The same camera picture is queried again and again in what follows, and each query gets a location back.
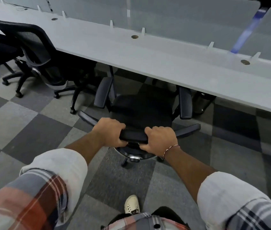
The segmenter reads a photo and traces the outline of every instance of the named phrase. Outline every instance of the bracelet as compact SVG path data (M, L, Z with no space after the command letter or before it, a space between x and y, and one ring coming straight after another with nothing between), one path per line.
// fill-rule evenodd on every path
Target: bracelet
M175 147L175 146L178 146L180 147L178 144L175 144L175 145L172 145L171 147L169 147L167 150L165 150L164 154L163 154L163 160L165 160L164 156L165 156L165 153L170 150L172 147Z

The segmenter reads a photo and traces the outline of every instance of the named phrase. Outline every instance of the white desk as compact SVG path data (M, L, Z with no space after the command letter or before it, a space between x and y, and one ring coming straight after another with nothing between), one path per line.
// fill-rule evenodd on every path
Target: white desk
M3 3L0 20L40 26L57 50L271 111L271 61Z

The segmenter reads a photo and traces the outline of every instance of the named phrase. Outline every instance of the white sleeve cuff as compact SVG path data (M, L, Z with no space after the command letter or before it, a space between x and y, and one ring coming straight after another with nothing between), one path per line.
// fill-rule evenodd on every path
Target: white sleeve cuff
M64 221L58 220L57 226L64 224L71 216L80 197L87 174L85 159L78 152L71 149L54 149L35 157L30 165L22 167L20 175L33 168L51 171L60 176L65 182L68 192L68 204L64 213Z
M224 229L226 221L249 201L269 197L239 178L215 172L201 184L197 204L207 229Z

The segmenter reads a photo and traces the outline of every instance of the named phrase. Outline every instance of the office chair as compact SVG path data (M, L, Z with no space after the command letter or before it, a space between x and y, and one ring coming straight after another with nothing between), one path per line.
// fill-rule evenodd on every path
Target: office chair
M36 25L0 21L0 30L19 41L32 69L46 85L57 90L54 92L55 98L59 98L61 92L75 90L71 114L76 113L75 103L81 91L96 93L94 88L87 86L98 87L101 82L102 78L96 77L94 72L96 61L57 51L45 31ZM68 87L69 81L75 85Z
M10 72L11 75L5 76L2 78L3 85L9 85L9 79L20 77L18 81L18 86L16 89L16 97L23 97L20 89L28 77L32 77L31 69L28 67L25 61L19 60L16 57L22 57L24 54L20 47L15 46L11 41L4 40L0 38L0 65L4 65ZM10 60L14 60L21 72L15 72L10 66L8 66L7 62Z
M119 138L128 141L129 144L126 147L115 148L117 152L125 156L121 163L121 166L125 167L128 159L130 162L140 162L140 160L155 157L139 148L139 143L148 143L148 137L144 132L145 127L171 127L172 121L178 115L181 119L191 119L192 97L190 89L177 86L179 105L174 113L172 106L166 101L140 95L120 95L115 97L111 103L109 93L114 79L111 67L110 71L111 77L104 77L97 89L94 105L99 108L106 106L112 119L126 124L126 128L121 131ZM93 116L89 116L83 111L80 111L78 115L92 126L98 122ZM175 134L177 138L183 138L198 130L200 130L200 124L195 124L176 130Z

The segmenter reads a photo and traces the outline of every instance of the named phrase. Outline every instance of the blue strip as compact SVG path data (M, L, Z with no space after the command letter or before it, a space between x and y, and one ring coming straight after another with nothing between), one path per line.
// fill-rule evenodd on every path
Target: blue strip
M243 31L243 33L238 38L237 42L234 44L232 50L230 52L237 54L248 37L253 33L253 31L257 28L260 23L260 20L266 14L266 9L259 9L254 15L251 24Z

